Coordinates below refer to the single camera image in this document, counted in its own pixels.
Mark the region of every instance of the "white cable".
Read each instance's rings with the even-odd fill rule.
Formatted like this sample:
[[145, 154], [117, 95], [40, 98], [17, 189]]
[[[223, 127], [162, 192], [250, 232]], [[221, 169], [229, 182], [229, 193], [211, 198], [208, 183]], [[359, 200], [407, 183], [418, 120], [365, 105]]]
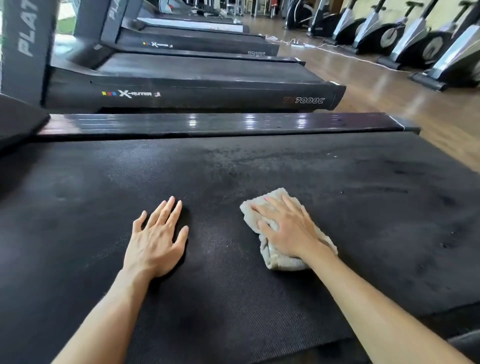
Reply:
[[[293, 42], [293, 45], [295, 45], [295, 46], [297, 46], [297, 47], [300, 46], [300, 44], [299, 44], [300, 41], [299, 41], [299, 40], [296, 40], [295, 38], [291, 39], [289, 42], [286, 42], [286, 41], [284, 41], [284, 40], [278, 39], [276, 36], [266, 36], [265, 39], [266, 39], [266, 40], [271, 40], [272, 42], [285, 43], [286, 45], [290, 45], [290, 44]], [[304, 46], [305, 48], [311, 48], [311, 49], [315, 48], [315, 49], [323, 50], [323, 51], [328, 52], [328, 53], [337, 54], [337, 55], [339, 55], [339, 56], [351, 58], [351, 59], [354, 59], [354, 60], [357, 60], [357, 61], [360, 61], [360, 62], [370, 63], [370, 64], [373, 64], [374, 66], [380, 66], [380, 67], [386, 68], [386, 69], [388, 69], [389, 71], [394, 71], [394, 72], [407, 72], [407, 73], [408, 73], [408, 71], [393, 70], [393, 69], [391, 69], [391, 68], [389, 68], [389, 67], [387, 67], [387, 66], [384, 66], [384, 65], [382, 65], [382, 64], [379, 64], [379, 63], [375, 63], [375, 62], [372, 62], [372, 61], [369, 61], [369, 60], [364, 60], [364, 59], [358, 58], [358, 57], [349, 56], [349, 55], [347, 55], [347, 54], [340, 53], [340, 52], [333, 52], [333, 51], [331, 51], [331, 50], [327, 50], [327, 49], [322, 48], [323, 46], [334, 47], [334, 48], [339, 47], [339, 46], [334, 46], [334, 45], [332, 45], [332, 44], [323, 43], [323, 44], [321, 44], [320, 46], [314, 46], [314, 45], [312, 45], [312, 44], [303, 43], [303, 46]]]

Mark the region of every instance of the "glossy black side rail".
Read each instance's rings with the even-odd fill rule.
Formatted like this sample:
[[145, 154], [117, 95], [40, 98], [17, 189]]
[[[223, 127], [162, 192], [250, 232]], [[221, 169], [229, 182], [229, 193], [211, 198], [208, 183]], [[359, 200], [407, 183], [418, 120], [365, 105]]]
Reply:
[[420, 129], [384, 113], [52, 114], [36, 140], [402, 131]]

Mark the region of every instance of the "wooden floor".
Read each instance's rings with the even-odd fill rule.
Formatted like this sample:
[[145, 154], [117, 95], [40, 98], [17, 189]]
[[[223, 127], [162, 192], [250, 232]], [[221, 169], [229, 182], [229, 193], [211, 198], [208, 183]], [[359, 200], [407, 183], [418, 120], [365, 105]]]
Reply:
[[408, 72], [332, 53], [341, 52], [336, 47], [323, 45], [325, 50], [291, 47], [285, 42], [293, 38], [315, 46], [323, 42], [307, 37], [305, 31], [285, 30], [279, 19], [248, 15], [242, 21], [250, 25], [251, 33], [284, 41], [279, 56], [300, 58], [319, 77], [346, 85], [347, 92], [336, 111], [382, 111], [409, 118], [422, 128], [423, 138], [480, 172], [480, 89], [437, 93], [409, 80]]

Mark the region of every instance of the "folded cloth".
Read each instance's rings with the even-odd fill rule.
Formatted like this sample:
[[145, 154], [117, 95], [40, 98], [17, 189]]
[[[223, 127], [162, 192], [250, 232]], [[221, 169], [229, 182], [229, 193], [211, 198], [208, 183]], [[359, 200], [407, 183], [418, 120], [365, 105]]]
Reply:
[[[250, 229], [252, 229], [257, 234], [260, 234], [259, 236], [260, 253], [262, 253], [262, 257], [264, 258], [265, 264], [268, 269], [276, 269], [276, 270], [309, 269], [308, 265], [306, 265], [303, 260], [299, 258], [292, 258], [290, 256], [281, 254], [277, 249], [275, 249], [275, 247], [272, 244], [268, 243], [267, 237], [260, 232], [260, 229], [258, 229], [257, 223], [260, 219], [265, 221], [275, 231], [278, 231], [279, 226], [277, 222], [270, 220], [260, 215], [258, 212], [254, 211], [251, 207], [251, 204], [264, 205], [269, 209], [275, 210], [275, 208], [265, 200], [265, 197], [267, 196], [273, 197], [281, 201], [282, 195], [284, 194], [288, 196], [288, 192], [285, 190], [285, 188], [279, 188], [268, 194], [264, 194], [263, 196], [254, 198], [253, 200], [244, 201], [240, 205], [240, 210], [243, 212], [243, 219], [245, 220], [247, 225], [250, 227]], [[298, 201], [298, 199], [296, 199], [295, 197], [290, 197], [290, 199], [298, 208], [301, 207], [301, 204]], [[328, 245], [335, 254], [338, 254], [338, 250], [336, 246], [333, 244], [332, 240], [328, 236], [326, 236], [317, 226], [315, 226], [315, 232], [317, 234], [318, 239], [322, 243], [324, 243], [325, 245]]]

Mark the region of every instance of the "exercise bike base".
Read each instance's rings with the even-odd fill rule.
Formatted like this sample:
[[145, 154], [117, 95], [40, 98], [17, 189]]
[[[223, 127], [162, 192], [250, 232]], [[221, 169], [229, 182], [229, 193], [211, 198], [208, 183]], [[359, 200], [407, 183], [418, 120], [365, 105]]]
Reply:
[[390, 57], [380, 57], [377, 59], [377, 63], [381, 64], [382, 66], [388, 67], [392, 70], [399, 70], [402, 68], [402, 64], [398, 62], [394, 62], [390, 59]]
[[326, 44], [330, 44], [331, 46], [338, 46], [338, 42], [332, 38], [324, 38], [324, 42]]
[[439, 82], [425, 73], [412, 73], [410, 74], [409, 78], [416, 83], [428, 87], [434, 91], [442, 92], [448, 88], [448, 84], [446, 82]]
[[352, 46], [344, 46], [343, 49], [346, 50], [348, 53], [351, 53], [354, 55], [357, 55], [359, 53], [359, 49], [353, 48]]

